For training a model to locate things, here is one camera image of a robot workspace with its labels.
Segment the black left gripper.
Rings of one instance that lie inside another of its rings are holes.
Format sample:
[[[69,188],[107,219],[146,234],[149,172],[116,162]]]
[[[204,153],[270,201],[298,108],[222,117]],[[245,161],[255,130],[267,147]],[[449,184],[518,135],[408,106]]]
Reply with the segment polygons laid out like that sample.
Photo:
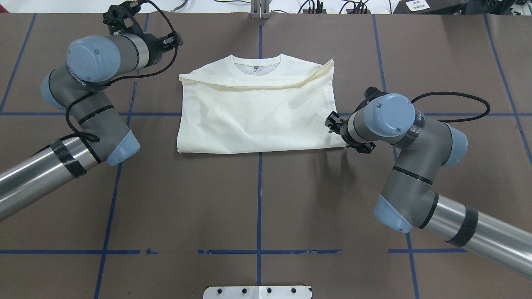
[[[163,53],[176,49],[184,44],[178,32],[171,32],[167,36],[156,37],[153,34],[144,34],[144,42],[148,47],[149,58],[146,67],[158,64]]]

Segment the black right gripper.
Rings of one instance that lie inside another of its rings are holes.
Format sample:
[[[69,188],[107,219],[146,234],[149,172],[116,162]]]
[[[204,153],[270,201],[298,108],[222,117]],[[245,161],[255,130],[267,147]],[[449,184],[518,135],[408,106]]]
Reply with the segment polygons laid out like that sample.
[[[346,142],[346,147],[354,148],[358,153],[370,154],[376,145],[373,142],[359,142],[355,136],[359,136],[354,127],[354,118],[357,112],[353,113],[347,119],[340,119],[340,115],[334,110],[325,119],[324,125],[329,134],[337,134]]]

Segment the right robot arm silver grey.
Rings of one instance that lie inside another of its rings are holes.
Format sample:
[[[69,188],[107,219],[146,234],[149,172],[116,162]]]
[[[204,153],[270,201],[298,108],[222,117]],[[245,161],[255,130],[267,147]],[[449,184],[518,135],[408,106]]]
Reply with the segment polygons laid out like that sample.
[[[368,88],[346,119],[331,112],[325,126],[359,153],[371,153],[376,141],[399,149],[374,208],[381,223],[401,233],[426,230],[451,246],[531,276],[531,233],[433,191],[439,170],[457,165],[467,152],[462,131],[426,117],[414,100],[377,88]]]

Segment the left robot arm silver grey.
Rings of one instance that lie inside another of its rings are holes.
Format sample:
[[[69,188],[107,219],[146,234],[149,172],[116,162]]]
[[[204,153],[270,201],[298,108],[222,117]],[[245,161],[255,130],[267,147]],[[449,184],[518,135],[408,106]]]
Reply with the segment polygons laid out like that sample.
[[[42,97],[64,110],[72,133],[2,172],[1,220],[102,162],[118,165],[135,155],[140,143],[104,90],[182,44],[176,32],[163,37],[146,32],[93,35],[72,42],[65,64],[41,84]]]

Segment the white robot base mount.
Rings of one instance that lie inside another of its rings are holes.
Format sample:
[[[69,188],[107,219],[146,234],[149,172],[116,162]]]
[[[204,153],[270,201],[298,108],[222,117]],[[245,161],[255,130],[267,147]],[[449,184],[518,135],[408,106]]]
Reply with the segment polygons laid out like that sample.
[[[204,299],[312,299],[312,287],[304,285],[213,286]]]

